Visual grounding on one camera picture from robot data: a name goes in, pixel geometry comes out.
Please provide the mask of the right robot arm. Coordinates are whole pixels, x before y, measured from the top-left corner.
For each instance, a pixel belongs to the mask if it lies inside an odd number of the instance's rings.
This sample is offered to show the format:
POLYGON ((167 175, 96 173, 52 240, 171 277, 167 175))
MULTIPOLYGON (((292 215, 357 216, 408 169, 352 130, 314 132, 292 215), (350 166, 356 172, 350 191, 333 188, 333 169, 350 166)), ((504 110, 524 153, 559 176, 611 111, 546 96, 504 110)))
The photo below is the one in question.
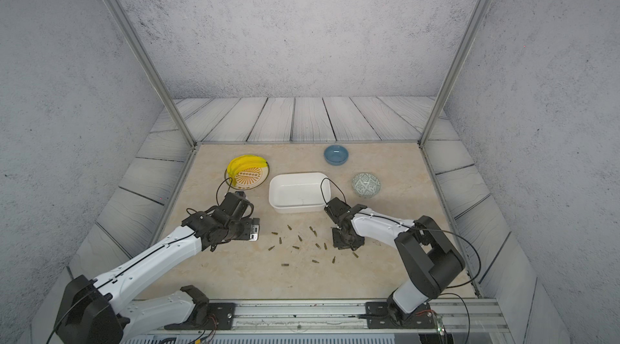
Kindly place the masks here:
POLYGON ((465 269, 463 256, 434 219, 398 219, 364 205, 334 198, 324 207, 335 224, 334 247, 358 250, 368 238, 394 248, 408 279, 387 299, 384 317, 403 326, 430 300, 438 298, 465 269))

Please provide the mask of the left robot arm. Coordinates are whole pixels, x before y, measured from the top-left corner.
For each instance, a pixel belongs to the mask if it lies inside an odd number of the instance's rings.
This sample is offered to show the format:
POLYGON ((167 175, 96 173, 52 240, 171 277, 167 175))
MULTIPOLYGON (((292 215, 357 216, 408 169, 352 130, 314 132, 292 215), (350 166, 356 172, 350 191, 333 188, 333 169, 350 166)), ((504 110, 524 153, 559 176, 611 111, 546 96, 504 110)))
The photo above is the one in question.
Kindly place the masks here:
POLYGON ((211 306, 193 285, 151 300, 137 296, 205 250, 213 252, 232 241, 256 241, 260 220, 252 217, 253 210, 244 192, 229 192, 218 205, 190 210, 179 227, 126 263, 93 279, 71 280, 50 335, 64 343, 125 343, 159 328, 197 329, 200 339, 229 328, 234 306, 211 306))

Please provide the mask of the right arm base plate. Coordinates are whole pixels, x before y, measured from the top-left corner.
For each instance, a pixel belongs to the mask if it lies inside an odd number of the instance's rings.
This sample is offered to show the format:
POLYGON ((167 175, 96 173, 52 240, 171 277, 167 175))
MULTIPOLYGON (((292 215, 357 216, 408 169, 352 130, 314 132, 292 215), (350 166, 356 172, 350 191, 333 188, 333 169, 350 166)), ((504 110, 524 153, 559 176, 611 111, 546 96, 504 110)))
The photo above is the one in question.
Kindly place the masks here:
POLYGON ((410 313, 401 311, 398 306, 387 301, 374 301, 365 304, 365 313, 358 315, 367 321, 368 329, 434 329, 434 311, 429 303, 419 305, 410 313))

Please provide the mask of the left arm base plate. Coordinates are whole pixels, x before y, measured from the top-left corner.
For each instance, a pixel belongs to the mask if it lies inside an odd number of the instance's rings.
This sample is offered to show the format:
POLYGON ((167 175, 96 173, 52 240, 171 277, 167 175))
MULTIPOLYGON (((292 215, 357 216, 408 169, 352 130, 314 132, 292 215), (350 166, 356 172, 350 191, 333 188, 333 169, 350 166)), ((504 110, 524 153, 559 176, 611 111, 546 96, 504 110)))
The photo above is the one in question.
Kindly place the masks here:
POLYGON ((164 330, 231 330, 236 306, 219 302, 196 305, 186 321, 164 326, 164 330))

